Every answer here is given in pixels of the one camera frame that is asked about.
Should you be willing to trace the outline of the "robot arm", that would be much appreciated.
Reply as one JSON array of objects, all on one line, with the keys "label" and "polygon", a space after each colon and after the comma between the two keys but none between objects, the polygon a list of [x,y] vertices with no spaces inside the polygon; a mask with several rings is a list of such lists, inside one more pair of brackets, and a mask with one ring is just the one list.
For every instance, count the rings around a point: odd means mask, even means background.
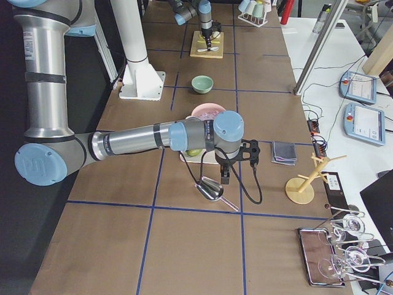
[{"label": "robot arm", "polygon": [[68,125],[64,38],[94,35],[95,3],[12,1],[12,7],[23,28],[29,107],[26,143],[15,154],[15,166],[29,183],[50,186],[107,157],[154,149],[214,151],[221,165],[243,159],[244,121],[234,111],[214,120],[75,134]]},{"label": "robot arm", "polygon": [[206,44],[206,48],[198,52],[217,51],[212,46],[213,40],[222,32],[222,24],[212,18],[212,6],[208,0],[201,1],[178,1],[169,0],[168,4],[174,12],[174,18],[178,25],[183,25],[198,16],[200,22],[200,33]]}]

